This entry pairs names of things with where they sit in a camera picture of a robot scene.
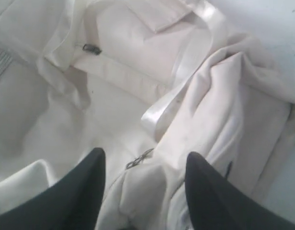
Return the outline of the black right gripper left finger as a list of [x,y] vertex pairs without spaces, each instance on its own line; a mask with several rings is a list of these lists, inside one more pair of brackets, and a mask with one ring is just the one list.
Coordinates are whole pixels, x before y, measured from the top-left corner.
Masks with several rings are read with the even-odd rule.
[[0,215],[0,230],[93,230],[106,184],[106,156],[94,148],[41,194]]

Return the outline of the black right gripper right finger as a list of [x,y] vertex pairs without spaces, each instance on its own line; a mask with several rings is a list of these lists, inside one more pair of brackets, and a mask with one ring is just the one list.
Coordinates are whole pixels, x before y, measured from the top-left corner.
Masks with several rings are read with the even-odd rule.
[[186,163],[186,199],[195,230],[295,230],[222,177],[200,154]]

